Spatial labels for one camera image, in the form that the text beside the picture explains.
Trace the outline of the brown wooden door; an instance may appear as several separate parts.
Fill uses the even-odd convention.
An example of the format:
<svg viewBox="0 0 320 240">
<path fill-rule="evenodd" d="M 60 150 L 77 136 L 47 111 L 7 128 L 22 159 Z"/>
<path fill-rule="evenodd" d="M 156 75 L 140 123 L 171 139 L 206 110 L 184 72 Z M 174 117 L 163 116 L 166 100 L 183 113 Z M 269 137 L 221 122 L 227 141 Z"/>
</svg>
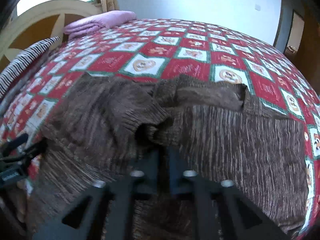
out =
<svg viewBox="0 0 320 240">
<path fill-rule="evenodd" d="M 319 85 L 319 22 L 309 7 L 304 7 L 304 29 L 294 65 L 314 87 Z"/>
</svg>

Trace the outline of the brown striped knit sweater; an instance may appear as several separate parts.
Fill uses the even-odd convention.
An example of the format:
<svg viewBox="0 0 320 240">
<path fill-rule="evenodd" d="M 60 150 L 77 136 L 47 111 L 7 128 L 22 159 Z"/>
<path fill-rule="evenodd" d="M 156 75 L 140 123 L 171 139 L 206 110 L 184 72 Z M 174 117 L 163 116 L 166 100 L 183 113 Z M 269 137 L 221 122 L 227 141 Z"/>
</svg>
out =
<svg viewBox="0 0 320 240">
<path fill-rule="evenodd" d="M 94 180 L 118 179 L 157 146 L 177 149 L 204 178 L 234 181 L 285 233 L 304 223 L 304 126 L 243 84 L 83 74 L 41 133 L 48 148 L 28 201 L 29 236 Z"/>
</svg>

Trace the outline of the striped grey pillow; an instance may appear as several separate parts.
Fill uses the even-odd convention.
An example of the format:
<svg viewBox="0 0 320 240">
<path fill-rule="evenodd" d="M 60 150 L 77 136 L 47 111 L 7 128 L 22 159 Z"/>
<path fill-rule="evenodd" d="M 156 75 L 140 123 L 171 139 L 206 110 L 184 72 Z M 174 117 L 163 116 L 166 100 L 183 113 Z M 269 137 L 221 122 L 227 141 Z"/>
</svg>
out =
<svg viewBox="0 0 320 240">
<path fill-rule="evenodd" d="M 49 47 L 59 40 L 59 36 L 46 38 L 18 53 L 1 72 L 1 100 L 31 67 L 39 62 L 40 58 L 49 50 Z"/>
</svg>

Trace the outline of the dark door frame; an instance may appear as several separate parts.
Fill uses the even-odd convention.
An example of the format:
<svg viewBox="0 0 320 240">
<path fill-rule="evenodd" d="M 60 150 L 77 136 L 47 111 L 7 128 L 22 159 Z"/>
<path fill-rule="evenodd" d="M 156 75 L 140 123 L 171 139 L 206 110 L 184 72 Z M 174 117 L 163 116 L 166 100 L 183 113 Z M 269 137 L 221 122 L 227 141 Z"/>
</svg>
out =
<svg viewBox="0 0 320 240">
<path fill-rule="evenodd" d="M 273 46 L 285 52 L 287 47 L 298 50 L 304 29 L 302 0 L 281 0 L 279 24 Z"/>
</svg>

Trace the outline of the red checkered cartoon bedspread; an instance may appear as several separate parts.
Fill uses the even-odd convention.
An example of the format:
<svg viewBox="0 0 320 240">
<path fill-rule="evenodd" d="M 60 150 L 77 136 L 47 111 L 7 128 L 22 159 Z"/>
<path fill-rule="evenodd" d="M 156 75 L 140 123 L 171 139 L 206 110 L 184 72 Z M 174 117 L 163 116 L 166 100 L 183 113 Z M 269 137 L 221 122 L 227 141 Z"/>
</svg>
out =
<svg viewBox="0 0 320 240">
<path fill-rule="evenodd" d="M 39 127 L 83 73 L 153 82 L 186 74 L 243 83 L 261 103 L 304 124 L 309 194 L 302 232 L 319 215 L 319 98 L 276 48 L 203 22 L 143 19 L 61 44 L 14 97 L 1 119 L 1 142 Z"/>
</svg>

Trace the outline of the folded purple quilt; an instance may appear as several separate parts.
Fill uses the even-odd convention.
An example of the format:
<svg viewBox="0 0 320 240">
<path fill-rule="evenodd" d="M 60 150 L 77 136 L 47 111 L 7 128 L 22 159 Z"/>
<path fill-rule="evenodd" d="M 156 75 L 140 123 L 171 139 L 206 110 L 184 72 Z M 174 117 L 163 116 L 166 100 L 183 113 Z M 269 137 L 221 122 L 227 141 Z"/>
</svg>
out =
<svg viewBox="0 0 320 240">
<path fill-rule="evenodd" d="M 132 11 L 112 10 L 72 22 L 64 27 L 63 33 L 68 35 L 71 40 L 95 33 L 100 29 L 110 29 L 122 25 L 136 18 L 136 14 Z"/>
</svg>

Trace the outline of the cream and brown headboard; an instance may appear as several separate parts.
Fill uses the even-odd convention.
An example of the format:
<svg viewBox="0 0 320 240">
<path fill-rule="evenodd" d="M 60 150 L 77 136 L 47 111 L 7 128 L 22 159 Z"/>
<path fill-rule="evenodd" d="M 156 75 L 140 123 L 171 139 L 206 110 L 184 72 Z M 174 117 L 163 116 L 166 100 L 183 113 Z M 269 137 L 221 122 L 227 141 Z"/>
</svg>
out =
<svg viewBox="0 0 320 240">
<path fill-rule="evenodd" d="M 65 25 L 102 13 L 102 6 L 80 0 L 51 0 L 25 11 L 1 30 L 1 70 L 37 41 L 58 36 L 50 49 L 67 40 Z"/>
</svg>

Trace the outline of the white wall switch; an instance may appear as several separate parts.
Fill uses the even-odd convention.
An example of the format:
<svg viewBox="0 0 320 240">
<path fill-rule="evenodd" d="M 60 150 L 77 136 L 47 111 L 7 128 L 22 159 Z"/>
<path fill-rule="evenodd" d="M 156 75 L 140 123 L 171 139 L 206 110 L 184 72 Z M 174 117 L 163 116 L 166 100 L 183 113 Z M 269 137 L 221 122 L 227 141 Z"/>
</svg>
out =
<svg viewBox="0 0 320 240">
<path fill-rule="evenodd" d="M 258 4 L 255 4 L 255 10 L 260 11 L 261 10 L 261 6 Z"/>
</svg>

